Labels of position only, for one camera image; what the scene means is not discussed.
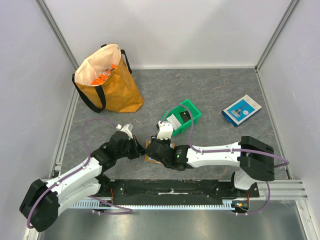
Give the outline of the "green plastic bin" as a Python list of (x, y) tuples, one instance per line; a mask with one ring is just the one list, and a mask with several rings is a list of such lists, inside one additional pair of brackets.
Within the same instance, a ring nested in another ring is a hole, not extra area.
[[(202, 116), (200, 110), (198, 110), (198, 108), (189, 99), (182, 101), (180, 104), (186, 106), (190, 110), (193, 117), (193, 123), (195, 125), (198, 122), (199, 118)], [(192, 126), (191, 115), (185, 107), (176, 106), (167, 115), (167, 117), (164, 118), (167, 113), (168, 111), (163, 114), (161, 120), (165, 120), (172, 124), (173, 136), (183, 133), (185, 130)]]

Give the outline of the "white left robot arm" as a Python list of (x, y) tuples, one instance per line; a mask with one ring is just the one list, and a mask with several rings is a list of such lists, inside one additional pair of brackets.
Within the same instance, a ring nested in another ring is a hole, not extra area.
[(90, 152), (76, 167), (47, 181), (33, 181), (19, 207), (27, 220), (27, 228), (43, 232), (74, 203), (95, 194), (106, 196), (110, 192), (110, 184), (104, 172), (119, 159), (134, 160), (145, 152), (135, 136), (116, 131), (108, 142)]

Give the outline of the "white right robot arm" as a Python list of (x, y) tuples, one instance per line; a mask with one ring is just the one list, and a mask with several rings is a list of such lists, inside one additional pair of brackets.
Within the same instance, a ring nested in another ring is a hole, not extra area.
[(146, 147), (146, 155), (164, 167), (176, 171), (206, 166), (237, 167), (229, 191), (242, 196), (255, 182), (275, 180), (274, 148), (253, 138), (220, 146), (177, 145), (172, 148), (163, 140), (153, 140)]

